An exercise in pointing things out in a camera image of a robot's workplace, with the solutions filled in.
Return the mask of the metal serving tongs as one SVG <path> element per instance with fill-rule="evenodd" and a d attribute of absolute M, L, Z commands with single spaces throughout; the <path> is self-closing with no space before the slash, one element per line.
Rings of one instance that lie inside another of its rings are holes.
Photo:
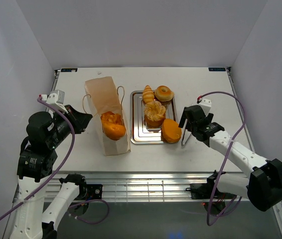
<path fill-rule="evenodd" d="M 184 122 L 184 127 L 182 129 L 181 147 L 185 147 L 192 137 L 191 132 L 187 129 L 187 123 L 188 120 L 186 119 Z"/>

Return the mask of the round smooth bun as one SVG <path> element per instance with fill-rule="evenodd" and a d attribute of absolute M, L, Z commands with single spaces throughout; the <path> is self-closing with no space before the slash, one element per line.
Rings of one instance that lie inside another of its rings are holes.
<path fill-rule="evenodd" d="M 172 119 L 165 119 L 161 127 L 162 135 L 168 143 L 176 143 L 182 136 L 182 129 L 178 123 Z"/>

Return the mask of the braided pastry piece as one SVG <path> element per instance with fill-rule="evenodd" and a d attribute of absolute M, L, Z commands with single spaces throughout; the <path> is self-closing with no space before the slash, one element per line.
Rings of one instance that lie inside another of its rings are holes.
<path fill-rule="evenodd" d="M 120 114 L 115 114 L 113 112 L 105 112 L 101 115 L 101 121 L 102 122 L 109 122 L 113 124 L 123 125 L 122 123 L 122 117 Z"/>

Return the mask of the beige paper bag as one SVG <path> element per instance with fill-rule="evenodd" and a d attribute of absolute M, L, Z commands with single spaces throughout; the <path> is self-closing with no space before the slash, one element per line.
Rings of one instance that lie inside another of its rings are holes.
<path fill-rule="evenodd" d="M 105 156 L 130 152 L 130 133 L 123 109 L 125 89 L 116 86 L 111 76 L 95 78 L 84 83 L 85 96 L 93 123 Z"/>

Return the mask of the glazed ring donut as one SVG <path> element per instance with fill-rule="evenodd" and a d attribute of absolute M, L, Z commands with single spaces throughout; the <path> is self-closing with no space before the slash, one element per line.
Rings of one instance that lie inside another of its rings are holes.
<path fill-rule="evenodd" d="M 160 102 L 168 102 L 173 99 L 174 92 L 167 86 L 159 86 L 155 89 L 154 95 Z"/>

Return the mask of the long scored baguette loaf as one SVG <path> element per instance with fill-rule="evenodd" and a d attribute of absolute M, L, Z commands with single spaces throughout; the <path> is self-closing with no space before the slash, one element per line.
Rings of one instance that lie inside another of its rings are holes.
<path fill-rule="evenodd" d="M 123 125 L 104 122 L 103 133 L 111 140 L 119 140 L 126 134 L 126 128 Z"/>

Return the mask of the sugared flower bun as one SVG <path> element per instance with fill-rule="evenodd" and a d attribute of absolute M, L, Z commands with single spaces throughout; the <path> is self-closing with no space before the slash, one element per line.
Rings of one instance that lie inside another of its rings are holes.
<path fill-rule="evenodd" d="M 166 108 L 159 101 L 152 101 L 145 105 L 145 121 L 152 127 L 160 127 L 165 120 L 165 114 Z"/>

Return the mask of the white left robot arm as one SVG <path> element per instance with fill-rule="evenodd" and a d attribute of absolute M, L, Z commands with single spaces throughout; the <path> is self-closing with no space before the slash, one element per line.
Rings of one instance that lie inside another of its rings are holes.
<path fill-rule="evenodd" d="M 30 144 L 21 147 L 17 167 L 18 201 L 23 204 L 16 210 L 12 239 L 56 238 L 61 218 L 72 201 L 83 199 L 87 194 L 85 177 L 69 174 L 60 180 L 59 193 L 47 210 L 43 210 L 47 188 L 44 182 L 52 174 L 57 159 L 55 149 L 71 134 L 71 129 L 76 134 L 83 133 L 93 117 L 70 105 L 65 109 L 61 115 L 37 112 L 28 120 L 24 143 Z"/>

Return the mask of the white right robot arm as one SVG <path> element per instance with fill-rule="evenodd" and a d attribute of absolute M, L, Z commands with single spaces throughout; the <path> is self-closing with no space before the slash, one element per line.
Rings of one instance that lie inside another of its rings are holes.
<path fill-rule="evenodd" d="M 227 155 L 245 176 L 214 171 L 206 183 L 193 186 L 192 193 L 200 198 L 218 198 L 223 193 L 237 195 L 249 199 L 262 212 L 282 201 L 282 162 L 268 160 L 232 141 L 228 132 L 212 121 L 209 110 L 210 107 L 203 105 L 185 107 L 179 127 L 184 127 L 209 148 Z"/>

